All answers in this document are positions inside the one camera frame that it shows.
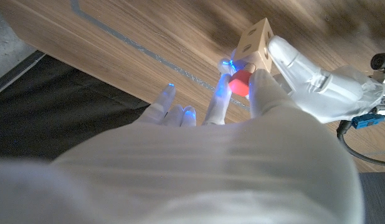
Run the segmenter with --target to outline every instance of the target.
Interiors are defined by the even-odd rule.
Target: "black cable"
[[[350,127],[351,127],[351,122],[350,121],[341,121],[338,129],[336,130],[336,137],[342,143],[342,145],[345,146],[346,150],[351,155],[353,155],[354,157],[362,159],[362,160],[364,160],[366,162],[370,162],[370,163],[377,164],[377,165],[380,165],[380,166],[385,166],[385,161],[379,161],[377,159],[369,158],[369,157],[367,157],[367,156],[365,156],[363,154],[360,154],[360,153],[356,152],[355,150],[353,150],[352,148],[350,148],[348,146],[348,144],[345,142],[345,139],[344,139],[343,135],[348,132]]]

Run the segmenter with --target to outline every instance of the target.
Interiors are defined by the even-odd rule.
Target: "wooden block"
[[[246,63],[252,63],[256,69],[262,68],[270,72],[272,59],[267,53],[267,43],[272,36],[273,31],[267,18],[245,30],[233,58],[237,68],[243,68]]]

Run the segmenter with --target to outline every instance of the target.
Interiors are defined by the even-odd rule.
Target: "wooden table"
[[[27,43],[142,100],[174,83],[175,103],[193,105],[198,123],[219,79],[217,62],[264,17],[328,70],[350,64],[370,75],[371,57],[385,52],[385,1],[0,0],[0,10]],[[248,105],[233,95],[226,122],[247,120]],[[346,140],[385,160],[385,124]],[[360,171],[385,171],[356,161]]]

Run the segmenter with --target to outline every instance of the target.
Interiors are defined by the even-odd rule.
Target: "red ball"
[[[229,81],[230,89],[233,93],[246,96],[249,93],[249,77],[252,73],[245,70],[236,72]]]

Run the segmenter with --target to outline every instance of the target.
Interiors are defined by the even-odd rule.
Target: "black fabric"
[[[0,157],[52,160],[98,133],[130,124],[147,106],[45,56],[0,93]]]

